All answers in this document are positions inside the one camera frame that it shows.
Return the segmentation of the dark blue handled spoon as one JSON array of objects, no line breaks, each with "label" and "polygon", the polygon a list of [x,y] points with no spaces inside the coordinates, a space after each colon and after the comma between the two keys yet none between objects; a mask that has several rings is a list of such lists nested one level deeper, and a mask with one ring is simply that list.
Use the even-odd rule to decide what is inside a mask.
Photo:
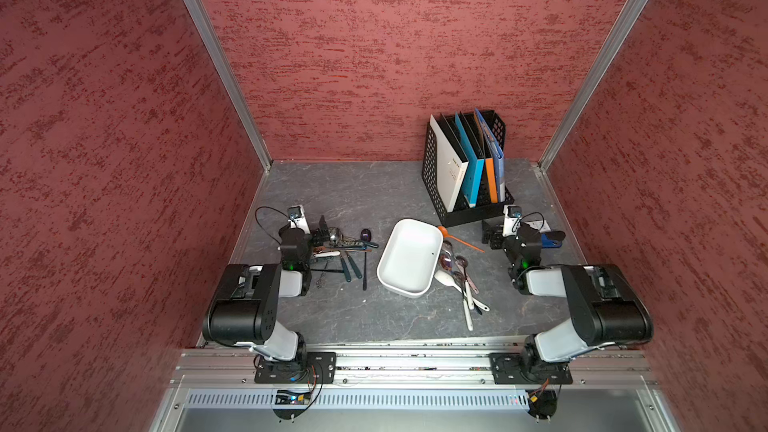
[{"label": "dark blue handled spoon", "polygon": [[467,293],[469,294],[471,301],[474,303],[473,309],[478,309],[479,310],[479,314],[482,315],[483,314],[483,310],[477,305],[477,303],[474,300],[474,297],[472,296],[473,289],[472,289],[472,286],[470,284],[469,276],[467,274],[467,265],[468,265],[468,261],[467,261],[467,259],[465,257],[457,256],[455,258],[455,271],[454,272],[459,272],[459,273],[461,273],[465,277],[465,280],[466,280],[466,283],[467,283],[466,288],[468,289]]}]

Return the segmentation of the orange spoon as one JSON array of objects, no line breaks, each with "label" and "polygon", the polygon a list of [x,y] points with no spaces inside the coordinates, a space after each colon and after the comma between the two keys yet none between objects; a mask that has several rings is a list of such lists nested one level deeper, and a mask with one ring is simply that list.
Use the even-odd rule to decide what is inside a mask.
[{"label": "orange spoon", "polygon": [[478,247],[478,246],[475,246],[475,245],[473,245],[472,243],[470,243],[470,242],[467,242],[467,241],[465,241],[465,240],[463,240],[463,239],[460,239],[460,238],[459,238],[459,237],[457,237],[457,236],[454,236],[454,235],[452,235],[452,234],[450,233],[450,231],[449,231],[449,230],[448,230],[446,227],[444,227],[444,226],[442,226],[442,225],[438,226],[438,230],[440,231],[440,233],[442,234],[442,236],[443,236],[443,238],[444,238],[445,240],[453,240],[453,241],[455,241],[455,242],[458,242],[458,243],[460,243],[460,244],[463,244],[464,246],[466,246],[466,247],[469,247],[469,248],[471,248],[471,249],[473,249],[473,250],[479,251],[479,252],[481,252],[481,253],[483,253],[483,252],[484,252],[484,250],[483,250],[482,248],[480,248],[480,247]]}]

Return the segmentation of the pink handled rainbow spoon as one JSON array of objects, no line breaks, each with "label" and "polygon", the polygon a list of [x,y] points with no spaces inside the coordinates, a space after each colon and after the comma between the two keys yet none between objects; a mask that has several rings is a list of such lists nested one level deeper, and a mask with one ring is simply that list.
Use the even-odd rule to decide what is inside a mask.
[{"label": "pink handled rainbow spoon", "polygon": [[441,245],[441,254],[439,263],[445,272],[450,272],[461,286],[466,283],[474,294],[479,290],[467,273],[468,261],[453,251],[453,245],[450,241],[444,240]]}]

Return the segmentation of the steel spoon white handle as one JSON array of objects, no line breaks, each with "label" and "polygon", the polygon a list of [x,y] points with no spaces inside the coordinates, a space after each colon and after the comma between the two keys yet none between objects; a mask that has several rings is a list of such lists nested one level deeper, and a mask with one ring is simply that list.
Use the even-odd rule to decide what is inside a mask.
[{"label": "steel spoon white handle", "polygon": [[468,289],[466,288],[467,283],[465,280],[465,277],[459,273],[459,272],[452,272],[451,276],[456,283],[456,286],[458,287],[458,290],[462,294],[462,304],[464,308],[464,317],[466,321],[466,326],[469,331],[474,330],[474,324],[471,317],[471,310],[474,307],[474,303],[471,301],[469,294],[467,293]]}]

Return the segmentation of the white rectangular storage box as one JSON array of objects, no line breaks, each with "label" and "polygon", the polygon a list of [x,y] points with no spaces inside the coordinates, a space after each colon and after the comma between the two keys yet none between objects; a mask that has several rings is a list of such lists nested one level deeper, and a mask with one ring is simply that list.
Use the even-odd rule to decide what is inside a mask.
[{"label": "white rectangular storage box", "polygon": [[431,287],[443,236],[436,226],[415,219],[398,221],[377,266],[377,278],[389,291],[419,298]]}]

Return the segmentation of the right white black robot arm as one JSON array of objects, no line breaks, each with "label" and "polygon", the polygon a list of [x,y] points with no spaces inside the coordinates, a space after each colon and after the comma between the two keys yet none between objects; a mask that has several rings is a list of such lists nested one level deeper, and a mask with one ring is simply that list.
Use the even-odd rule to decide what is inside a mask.
[{"label": "right white black robot arm", "polygon": [[505,253],[519,293],[561,298],[568,305],[568,319],[524,342],[518,363],[529,376],[565,367],[595,349],[645,344],[653,337],[648,309],[617,266],[541,263],[541,252],[561,246],[565,238],[545,222],[535,226],[517,217],[481,222],[481,242]]}]

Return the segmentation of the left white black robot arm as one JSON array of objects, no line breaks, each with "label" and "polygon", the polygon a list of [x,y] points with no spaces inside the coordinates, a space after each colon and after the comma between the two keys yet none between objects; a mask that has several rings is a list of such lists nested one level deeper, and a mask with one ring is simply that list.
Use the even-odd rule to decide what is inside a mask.
[{"label": "left white black robot arm", "polygon": [[324,217],[318,228],[300,224],[280,229],[278,263],[230,264],[225,268],[202,323],[205,341],[247,348],[284,367],[307,367],[306,343],[277,319],[281,298],[307,295],[312,280],[314,247],[328,238]]}]

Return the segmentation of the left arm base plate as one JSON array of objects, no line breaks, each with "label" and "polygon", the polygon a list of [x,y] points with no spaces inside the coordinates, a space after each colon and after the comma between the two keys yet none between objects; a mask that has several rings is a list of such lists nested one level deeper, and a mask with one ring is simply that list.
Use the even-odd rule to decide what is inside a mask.
[{"label": "left arm base plate", "polygon": [[293,361],[259,359],[253,381],[256,384],[332,384],[336,366],[337,354],[334,352],[301,353]]}]

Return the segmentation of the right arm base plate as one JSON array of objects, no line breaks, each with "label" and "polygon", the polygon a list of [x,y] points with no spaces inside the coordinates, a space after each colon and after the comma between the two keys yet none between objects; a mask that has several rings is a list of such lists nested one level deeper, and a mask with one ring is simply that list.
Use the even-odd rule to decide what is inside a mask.
[{"label": "right arm base plate", "polygon": [[568,362],[550,363],[528,353],[491,353],[490,371],[496,385],[571,385]]}]

